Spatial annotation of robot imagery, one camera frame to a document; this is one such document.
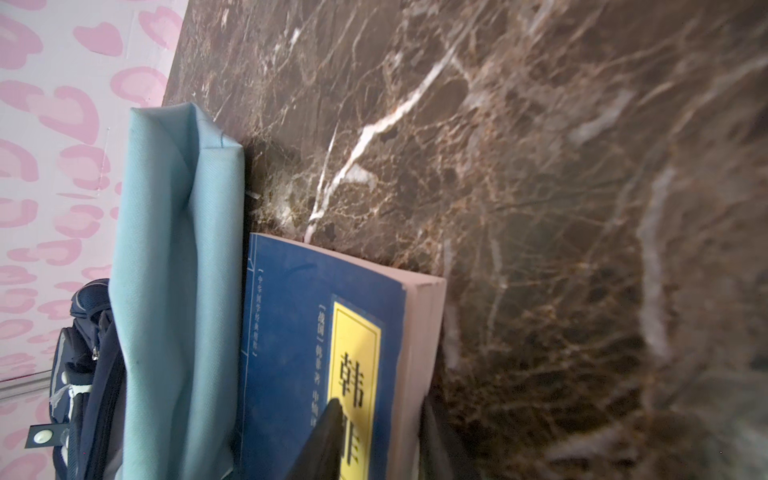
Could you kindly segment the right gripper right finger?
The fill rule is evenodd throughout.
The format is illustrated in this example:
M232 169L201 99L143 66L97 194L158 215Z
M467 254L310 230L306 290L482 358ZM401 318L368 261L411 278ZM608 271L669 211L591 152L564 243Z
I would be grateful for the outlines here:
M420 479L480 479L461 439L448 422L447 411L435 395L428 395L422 406L419 447Z

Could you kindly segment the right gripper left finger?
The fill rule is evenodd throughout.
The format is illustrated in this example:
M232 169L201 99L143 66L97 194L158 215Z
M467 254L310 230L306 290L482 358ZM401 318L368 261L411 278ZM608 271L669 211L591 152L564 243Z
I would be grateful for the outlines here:
M331 399L299 453L286 480L338 480L345 424L341 403Z

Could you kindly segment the blue book yellow label back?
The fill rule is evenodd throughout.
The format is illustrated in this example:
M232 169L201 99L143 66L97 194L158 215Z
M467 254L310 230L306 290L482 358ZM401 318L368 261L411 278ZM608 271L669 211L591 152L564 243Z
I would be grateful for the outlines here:
M235 453L282 479L332 400L344 479L413 479L444 278L266 234L250 237Z

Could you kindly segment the navy blue student backpack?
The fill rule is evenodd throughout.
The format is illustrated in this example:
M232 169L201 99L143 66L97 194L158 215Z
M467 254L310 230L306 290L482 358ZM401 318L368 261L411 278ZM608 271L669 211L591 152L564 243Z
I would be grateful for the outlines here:
M25 447L50 449L57 479L115 479L122 466L126 368L108 287L103 278L73 294L72 325L56 344L49 422L28 430Z

